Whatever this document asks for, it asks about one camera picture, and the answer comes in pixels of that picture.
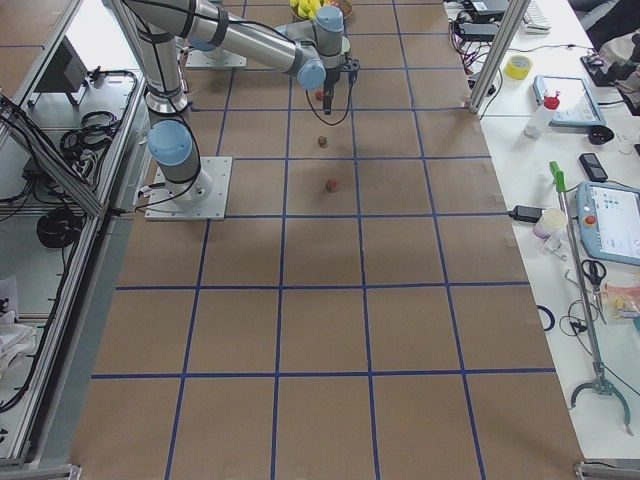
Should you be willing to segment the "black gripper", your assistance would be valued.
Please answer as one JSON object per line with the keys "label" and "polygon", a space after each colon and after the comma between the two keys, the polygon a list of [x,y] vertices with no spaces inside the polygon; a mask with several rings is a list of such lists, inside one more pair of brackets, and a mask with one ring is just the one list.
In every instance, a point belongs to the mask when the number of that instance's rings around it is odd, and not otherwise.
{"label": "black gripper", "polygon": [[322,90],[322,108],[325,115],[332,114],[334,98],[334,85],[337,84],[342,75],[346,75],[350,86],[354,86],[358,79],[360,61],[351,55],[351,52],[343,52],[339,55],[329,57],[325,64],[326,77]]}

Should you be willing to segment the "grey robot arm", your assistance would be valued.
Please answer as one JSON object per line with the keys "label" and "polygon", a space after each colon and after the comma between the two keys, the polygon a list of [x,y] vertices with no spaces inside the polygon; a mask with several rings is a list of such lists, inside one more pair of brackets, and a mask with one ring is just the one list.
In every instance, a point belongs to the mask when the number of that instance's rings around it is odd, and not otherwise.
{"label": "grey robot arm", "polygon": [[195,204],[210,193],[211,180],[188,120],[176,40],[185,39],[199,20],[197,1],[124,1],[139,46],[147,82],[148,150],[164,177],[168,200]]}
{"label": "grey robot arm", "polygon": [[140,49],[147,83],[146,105],[154,120],[186,111],[176,40],[195,48],[221,48],[295,78],[308,90],[323,91],[322,108],[332,111],[334,86],[346,74],[354,85],[359,61],[351,56],[339,7],[324,5],[311,20],[278,28],[228,12],[211,1],[115,1],[125,9]]}

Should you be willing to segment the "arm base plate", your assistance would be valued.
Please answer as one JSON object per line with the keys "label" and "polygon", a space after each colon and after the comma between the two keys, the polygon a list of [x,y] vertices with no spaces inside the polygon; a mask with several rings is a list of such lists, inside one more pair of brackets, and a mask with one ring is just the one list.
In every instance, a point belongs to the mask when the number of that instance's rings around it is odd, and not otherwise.
{"label": "arm base plate", "polygon": [[247,59],[220,47],[202,51],[192,47],[187,55],[186,68],[191,70],[244,69]]}
{"label": "arm base plate", "polygon": [[157,167],[155,183],[164,183],[150,193],[150,207],[145,208],[149,221],[222,221],[226,206],[232,171],[231,157],[202,157],[201,172],[195,184],[176,200],[188,183],[179,189],[177,184],[167,183],[160,167]]}

